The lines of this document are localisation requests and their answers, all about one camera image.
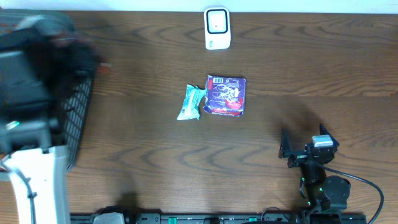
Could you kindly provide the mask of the orange brown candy bar wrapper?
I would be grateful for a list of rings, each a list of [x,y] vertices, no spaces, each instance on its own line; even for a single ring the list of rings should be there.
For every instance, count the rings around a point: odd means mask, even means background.
[[[101,62],[97,67],[97,72],[101,74],[109,73],[111,71],[111,68],[112,68],[111,63]]]

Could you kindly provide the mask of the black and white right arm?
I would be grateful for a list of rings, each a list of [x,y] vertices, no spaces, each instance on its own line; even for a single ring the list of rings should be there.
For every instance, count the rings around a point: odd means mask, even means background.
[[[290,145],[286,130],[282,131],[278,157],[287,159],[289,168],[298,167],[301,172],[300,193],[308,200],[309,208],[297,215],[300,223],[341,223],[341,213],[347,209],[350,182],[337,175],[327,176],[325,164],[335,158],[340,145],[324,125],[319,126],[320,134],[301,151]]]

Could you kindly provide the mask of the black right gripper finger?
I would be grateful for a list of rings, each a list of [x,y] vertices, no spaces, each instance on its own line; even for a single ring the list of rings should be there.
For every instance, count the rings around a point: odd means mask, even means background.
[[[292,150],[290,147],[287,131],[283,129],[278,158],[279,159],[288,158],[291,155],[291,152]]]
[[[338,144],[338,141],[332,136],[332,134],[330,134],[330,132],[327,130],[327,128],[325,127],[324,124],[320,123],[319,130],[320,130],[320,134],[321,135],[328,135],[330,137],[330,139],[332,140],[334,145]]]

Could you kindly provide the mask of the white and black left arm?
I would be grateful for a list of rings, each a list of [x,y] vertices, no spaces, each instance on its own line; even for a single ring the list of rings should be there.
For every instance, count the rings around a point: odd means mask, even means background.
[[[1,167],[20,223],[70,223],[66,173],[101,62],[68,16],[1,11]]]

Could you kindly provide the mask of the teal snack packet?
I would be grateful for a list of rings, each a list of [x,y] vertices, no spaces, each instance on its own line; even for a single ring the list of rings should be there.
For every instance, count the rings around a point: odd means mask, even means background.
[[[177,120],[200,119],[198,107],[205,94],[206,90],[187,84],[185,98]]]

